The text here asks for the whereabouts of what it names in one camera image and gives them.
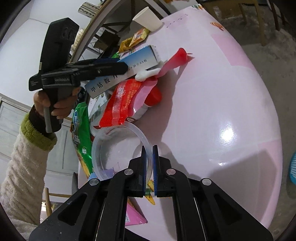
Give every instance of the blue and white box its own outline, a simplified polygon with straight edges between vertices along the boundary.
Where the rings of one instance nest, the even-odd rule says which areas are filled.
[[[131,50],[124,53],[119,62],[125,62],[128,65],[128,70],[125,74],[96,77],[85,85],[91,98],[96,98],[119,82],[136,75],[141,70],[147,70],[158,65],[160,58],[155,46],[147,45],[137,51]]]

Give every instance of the green package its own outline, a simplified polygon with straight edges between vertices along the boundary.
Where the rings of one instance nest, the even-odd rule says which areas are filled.
[[[76,148],[78,159],[88,178],[94,171],[91,162],[89,114],[85,102],[79,103],[75,108],[70,131],[72,133],[72,141]]]

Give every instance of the cream fleece sleeve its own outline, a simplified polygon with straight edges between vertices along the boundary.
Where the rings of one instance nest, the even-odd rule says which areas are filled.
[[[26,240],[40,224],[46,162],[56,141],[54,134],[46,138],[37,132],[26,116],[1,185],[1,204]]]

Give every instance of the concrete floor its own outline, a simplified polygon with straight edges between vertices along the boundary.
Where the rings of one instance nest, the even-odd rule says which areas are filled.
[[[276,239],[296,213],[296,186],[288,177],[290,159],[296,151],[296,43],[289,27],[275,30],[268,7],[260,6],[265,22],[267,45],[259,41],[255,8],[244,6],[247,24],[242,17],[221,20],[222,25],[242,46],[261,75],[276,107],[283,145],[283,176],[281,192],[270,232]]]

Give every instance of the human hand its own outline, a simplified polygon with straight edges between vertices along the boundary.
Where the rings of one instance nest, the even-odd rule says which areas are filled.
[[[51,115],[57,117],[57,119],[64,119],[66,118],[73,108],[75,101],[77,100],[77,95],[80,91],[80,87],[73,89],[72,96],[60,100],[54,105],[54,110],[51,112]],[[44,91],[38,91],[34,94],[34,105],[35,109],[39,115],[44,116],[43,108],[50,107],[50,100],[47,94]]]

